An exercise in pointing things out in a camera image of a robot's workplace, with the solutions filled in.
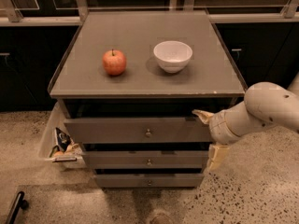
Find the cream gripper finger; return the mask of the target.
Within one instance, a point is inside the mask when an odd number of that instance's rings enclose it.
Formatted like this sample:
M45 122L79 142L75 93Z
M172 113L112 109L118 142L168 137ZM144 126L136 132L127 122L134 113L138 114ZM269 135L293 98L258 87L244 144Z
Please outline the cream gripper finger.
M208 160L206 168L208 171L214 171L218 169L225 157L227 156L230 147L222 144L211 144L208 151Z
M214 114L204 110L194 109L192 113L197 116L205 125L208 125Z

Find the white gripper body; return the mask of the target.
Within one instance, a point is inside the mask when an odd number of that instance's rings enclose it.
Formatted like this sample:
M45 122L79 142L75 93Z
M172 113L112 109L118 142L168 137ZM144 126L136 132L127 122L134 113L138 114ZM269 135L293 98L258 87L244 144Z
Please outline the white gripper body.
M224 110L213 115L209 121L209 130L212 138L219 144L230 145L240 139L229 129Z

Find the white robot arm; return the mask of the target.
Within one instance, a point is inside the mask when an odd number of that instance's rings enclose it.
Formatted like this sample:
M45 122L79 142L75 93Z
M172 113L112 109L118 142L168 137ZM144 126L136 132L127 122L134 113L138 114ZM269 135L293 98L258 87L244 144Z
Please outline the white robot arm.
M216 170L229 146L249 133L264 132L277 125L299 132L299 74L288 89L259 82L245 92L244 101L218 113L194 109L208 126L214 143L209 146L206 169Z

